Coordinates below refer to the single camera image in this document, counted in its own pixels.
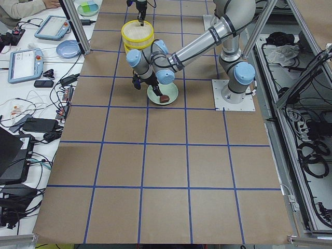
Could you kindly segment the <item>silver robot arm, image right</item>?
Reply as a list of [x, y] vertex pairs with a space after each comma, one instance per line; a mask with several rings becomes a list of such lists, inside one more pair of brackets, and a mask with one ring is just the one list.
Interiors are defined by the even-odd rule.
[[132, 49], [126, 55], [126, 61], [133, 68], [132, 83], [140, 90], [141, 83], [151, 86], [156, 96], [163, 97], [159, 85], [168, 85], [175, 79], [175, 73], [181, 71], [195, 59], [216, 46], [225, 45], [227, 40], [239, 40], [239, 34], [253, 20], [255, 1], [214, 1], [217, 21], [203, 34], [180, 50], [168, 55], [166, 44], [155, 39], [143, 50]]

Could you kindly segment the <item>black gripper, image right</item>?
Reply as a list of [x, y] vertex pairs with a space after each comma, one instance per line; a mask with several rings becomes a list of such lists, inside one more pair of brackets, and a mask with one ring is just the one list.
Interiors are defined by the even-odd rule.
[[[138, 74], [133, 74], [132, 83], [137, 90], [141, 90], [141, 79]], [[156, 96], [161, 96], [159, 86], [153, 86], [153, 92]]]

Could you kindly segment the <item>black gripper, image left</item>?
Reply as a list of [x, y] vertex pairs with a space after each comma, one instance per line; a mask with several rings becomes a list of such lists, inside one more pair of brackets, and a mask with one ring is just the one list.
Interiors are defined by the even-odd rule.
[[151, 3], [148, 0], [126, 0], [127, 6], [130, 7], [133, 3], [136, 4], [136, 9], [139, 11], [138, 21], [141, 26], [144, 26], [144, 12], [147, 10], [147, 6], [156, 8], [156, 1]]

